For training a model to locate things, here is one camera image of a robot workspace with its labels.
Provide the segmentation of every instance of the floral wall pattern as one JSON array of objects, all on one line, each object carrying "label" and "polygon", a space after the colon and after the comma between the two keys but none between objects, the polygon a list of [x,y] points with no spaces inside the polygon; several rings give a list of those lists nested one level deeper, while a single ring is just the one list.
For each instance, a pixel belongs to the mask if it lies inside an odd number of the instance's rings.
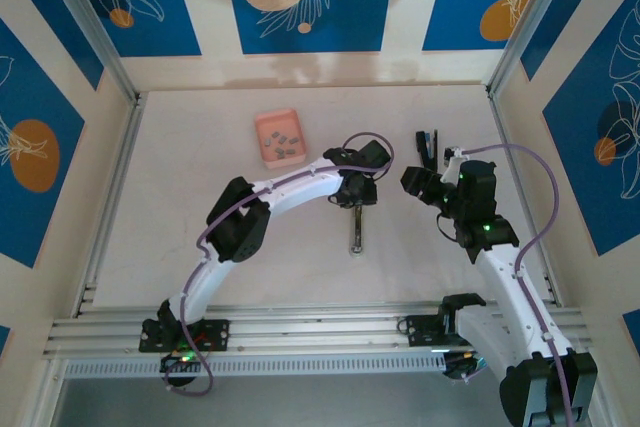
[{"label": "floral wall pattern", "polygon": [[35,265],[83,126],[0,21],[0,253]]},{"label": "floral wall pattern", "polygon": [[62,0],[31,0],[83,73],[98,88],[104,67]]},{"label": "floral wall pattern", "polygon": [[544,110],[599,255],[640,234],[640,0],[625,0]]},{"label": "floral wall pattern", "polygon": [[538,68],[553,47],[554,42],[564,29],[582,0],[552,0],[544,17],[540,21],[533,37],[529,41],[520,58],[525,73],[529,79],[538,71]]}]

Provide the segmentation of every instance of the white table surface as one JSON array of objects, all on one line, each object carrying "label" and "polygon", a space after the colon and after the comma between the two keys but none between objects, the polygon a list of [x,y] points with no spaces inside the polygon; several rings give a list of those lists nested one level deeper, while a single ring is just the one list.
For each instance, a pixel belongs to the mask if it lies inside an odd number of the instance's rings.
[{"label": "white table surface", "polygon": [[[438,232],[437,209],[400,184],[404,169],[419,165],[416,130],[438,129],[441,156],[445,146],[499,142],[484,88],[306,88],[149,94],[95,306],[159,305],[195,267],[195,241],[232,178],[266,180],[301,166],[268,170],[260,158],[253,117],[283,107],[298,111],[308,162],[359,131],[392,142],[396,160],[378,184],[379,203],[364,208],[364,255],[354,259],[348,252],[351,212],[316,199],[270,222],[260,251],[232,271],[212,304],[440,300],[464,292],[492,298],[465,251]],[[504,153],[476,158],[498,165],[497,213],[511,221],[524,245],[531,236]],[[451,232],[450,221],[443,228]],[[549,298],[537,253],[525,260],[538,291]]]}]

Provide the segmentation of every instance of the orange circle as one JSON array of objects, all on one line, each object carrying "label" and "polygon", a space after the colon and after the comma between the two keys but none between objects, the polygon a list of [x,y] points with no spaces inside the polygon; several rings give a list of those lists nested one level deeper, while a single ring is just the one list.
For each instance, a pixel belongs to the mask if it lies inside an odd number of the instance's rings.
[{"label": "orange circle", "polygon": [[301,34],[308,34],[311,32],[311,24],[308,22],[303,22],[298,26],[298,32]]},{"label": "orange circle", "polygon": [[493,42],[507,40],[511,37],[527,2],[529,0],[498,0],[494,2],[485,11],[480,21],[482,37]]},{"label": "orange circle", "polygon": [[596,142],[593,154],[600,165],[610,165],[616,158],[616,143],[609,137],[603,137]]},{"label": "orange circle", "polygon": [[133,15],[131,15],[126,10],[113,9],[111,12],[109,12],[109,19],[111,19],[111,22],[122,29],[133,27]]},{"label": "orange circle", "polygon": [[[18,149],[9,159],[13,176],[31,192],[46,192],[53,186],[60,167],[60,147],[56,134],[47,124],[35,119],[19,122],[11,133],[9,144]],[[37,147],[45,141],[43,147]],[[43,155],[29,153],[28,147]]]}]

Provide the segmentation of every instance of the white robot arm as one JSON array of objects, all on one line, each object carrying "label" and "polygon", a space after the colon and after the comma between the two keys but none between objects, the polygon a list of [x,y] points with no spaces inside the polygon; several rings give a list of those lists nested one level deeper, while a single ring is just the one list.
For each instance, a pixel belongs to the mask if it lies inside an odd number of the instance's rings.
[{"label": "white robot arm", "polygon": [[[501,381],[502,406],[514,426],[568,423],[569,411],[575,421],[584,419],[597,376],[595,362],[590,354],[574,351],[553,322],[527,269],[518,265],[519,240],[509,222],[495,213],[495,164],[471,160],[459,148],[446,149],[445,164],[443,175],[409,167],[402,185],[454,221],[455,240],[491,288],[507,331],[477,294],[461,294],[445,297],[437,316],[407,318],[408,327],[421,328],[410,336],[410,343],[420,338],[419,345],[434,339],[440,345],[447,341],[471,344]],[[567,409],[560,372],[566,376]]]},{"label": "white robot arm", "polygon": [[390,152],[376,140],[359,151],[343,146],[283,177],[255,183],[238,177],[229,182],[198,240],[202,260],[185,288],[162,303],[158,319],[144,321],[139,350],[171,353],[193,345],[208,349],[206,343],[193,340],[213,336],[216,321],[203,319],[207,305],[235,265],[261,247],[270,218],[318,197],[329,197],[343,208],[375,204],[373,176],[389,169],[393,151],[388,148]]},{"label": "white robot arm", "polygon": [[[328,197],[338,192],[344,177],[337,170],[330,170],[332,167],[335,168],[335,164],[331,160],[320,158],[286,176],[254,182],[252,190],[253,192],[266,191],[257,196],[257,200],[266,204],[270,218],[273,218],[309,200]],[[322,173],[311,175],[311,172],[316,171]],[[280,187],[274,187],[290,178],[294,180]],[[208,255],[203,256],[203,262],[206,264],[193,279],[189,295],[185,299],[184,320],[187,324],[197,322],[204,317],[214,293],[237,265],[231,259],[220,261],[220,252],[217,252],[212,244],[207,243],[205,248],[209,250]],[[169,299],[171,312],[176,319],[180,318],[181,297],[182,293],[178,293]]]}]

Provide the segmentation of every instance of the small pink box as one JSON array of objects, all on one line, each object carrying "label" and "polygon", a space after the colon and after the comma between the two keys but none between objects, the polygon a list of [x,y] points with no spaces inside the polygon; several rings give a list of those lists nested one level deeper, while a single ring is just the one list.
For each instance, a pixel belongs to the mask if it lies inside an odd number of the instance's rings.
[{"label": "small pink box", "polygon": [[[258,114],[254,123],[258,134],[260,155],[267,169],[299,164],[307,158],[307,144],[302,135],[298,113],[294,109],[280,109]],[[279,154],[276,149],[281,149],[284,154]]]}]

